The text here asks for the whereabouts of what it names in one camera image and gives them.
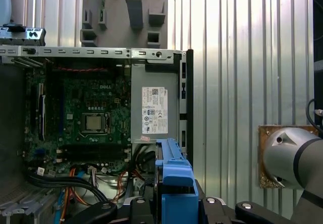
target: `sticker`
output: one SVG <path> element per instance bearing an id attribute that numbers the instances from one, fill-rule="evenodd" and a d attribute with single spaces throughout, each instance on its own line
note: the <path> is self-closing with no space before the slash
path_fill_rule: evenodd
<path id="1" fill-rule="evenodd" d="M 106 174 L 106 173 L 107 173 L 107 169 L 106 169 L 105 167 L 103 167 L 103 168 L 101 169 L 101 172 L 102 172 L 102 173 L 104 173 L 104 174 Z"/>
<path id="2" fill-rule="evenodd" d="M 37 174 L 40 176 L 44 176 L 45 169 L 42 167 L 38 167 Z"/>
<path id="3" fill-rule="evenodd" d="M 164 87 L 142 87 L 142 133 L 168 133 L 168 91 Z"/>
<path id="4" fill-rule="evenodd" d="M 48 173 L 48 175 L 52 176 L 52 177 L 55 177 L 55 174 L 56 174 L 56 172 L 54 170 L 50 170 Z"/>
<path id="5" fill-rule="evenodd" d="M 73 114 L 66 114 L 66 120 L 72 120 Z"/>
<path id="6" fill-rule="evenodd" d="M 140 137 L 140 140 L 141 141 L 144 141 L 144 142 L 149 142 L 150 141 L 150 137 L 141 136 Z"/>

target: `barcode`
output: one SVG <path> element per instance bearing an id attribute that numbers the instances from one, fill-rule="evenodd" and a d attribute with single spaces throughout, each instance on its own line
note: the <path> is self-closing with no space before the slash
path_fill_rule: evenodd
<path id="1" fill-rule="evenodd" d="M 158 95 L 158 89 L 152 89 L 152 95 Z"/>

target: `cpu socket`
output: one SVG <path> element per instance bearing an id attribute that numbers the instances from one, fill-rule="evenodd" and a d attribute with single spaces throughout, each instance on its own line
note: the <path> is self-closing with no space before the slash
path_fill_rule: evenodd
<path id="1" fill-rule="evenodd" d="M 82 133 L 104 133 L 105 116 L 102 113 L 83 113 L 81 121 Z"/>

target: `blue plastic bracket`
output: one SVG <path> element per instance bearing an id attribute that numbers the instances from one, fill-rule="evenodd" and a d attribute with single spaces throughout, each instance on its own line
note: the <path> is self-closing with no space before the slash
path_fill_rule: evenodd
<path id="1" fill-rule="evenodd" d="M 163 149 L 163 159 L 156 166 L 163 168 L 163 185 L 193 188 L 190 194 L 174 193 L 161 195 L 162 224 L 197 224 L 198 190 L 192 166 L 183 155 L 178 143 L 172 139 L 157 140 Z"/>

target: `pegboard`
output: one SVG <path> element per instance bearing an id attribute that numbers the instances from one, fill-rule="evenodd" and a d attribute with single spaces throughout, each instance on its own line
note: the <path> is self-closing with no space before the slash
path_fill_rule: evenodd
<path id="1" fill-rule="evenodd" d="M 82 46 L 167 48 L 167 9 L 168 0 L 83 0 Z"/>

